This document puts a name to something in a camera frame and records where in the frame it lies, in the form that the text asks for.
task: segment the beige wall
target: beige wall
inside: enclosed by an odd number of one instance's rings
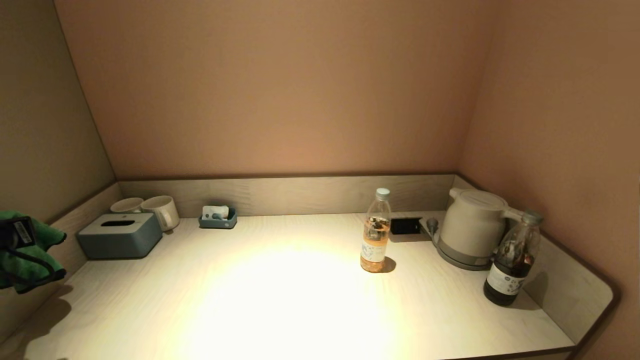
[[[455,170],[493,1],[56,1],[119,179]]]
[[[114,175],[52,1],[0,0],[0,209],[50,221]]]
[[[544,230],[620,285],[618,310],[581,358],[636,359],[640,2],[503,10],[461,172],[546,214]]]

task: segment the white mug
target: white mug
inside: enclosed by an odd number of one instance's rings
[[[145,199],[141,197],[129,197],[111,205],[109,210],[111,210],[112,213],[141,213],[141,205],[144,201]]]
[[[147,199],[142,203],[142,210],[156,214],[162,231],[169,231],[180,223],[173,197],[161,195]]]

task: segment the green cloth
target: green cloth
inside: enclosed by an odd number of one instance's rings
[[[7,220],[24,216],[26,215],[17,211],[0,211],[0,220]],[[53,245],[57,245],[65,241],[65,238],[67,238],[67,234],[60,230],[54,229],[47,224],[43,224],[34,218],[31,218],[31,221],[33,223],[33,230],[35,232],[36,245],[22,247],[17,249],[16,251],[29,256],[33,256],[34,258],[38,258],[51,265],[51,267],[53,267],[53,270],[55,271],[55,276],[52,281],[57,281],[64,278],[67,274],[67,271],[51,255],[47,254],[47,251]],[[17,256],[9,254],[7,251],[1,249],[0,270],[5,273],[11,273],[24,279],[28,279],[32,282],[43,281],[49,276],[49,271],[47,271],[47,269],[42,265],[18,258]],[[23,294],[33,290],[38,285],[14,284],[9,280],[9,278],[4,276],[3,273],[0,272],[0,289],[6,289],[12,286],[15,288],[15,291],[18,294]]]

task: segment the countertop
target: countertop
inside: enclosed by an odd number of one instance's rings
[[[435,216],[444,211],[396,213]],[[362,214],[183,218],[144,259],[89,261],[4,345],[22,359],[455,359],[574,346],[524,292],[483,295],[486,272],[430,241],[390,242],[360,268]]]

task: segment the white kettle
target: white kettle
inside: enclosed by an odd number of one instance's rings
[[[510,208],[492,193],[452,188],[454,199],[435,244],[451,264],[467,270],[484,270],[504,234],[505,218],[522,220],[523,212]]]

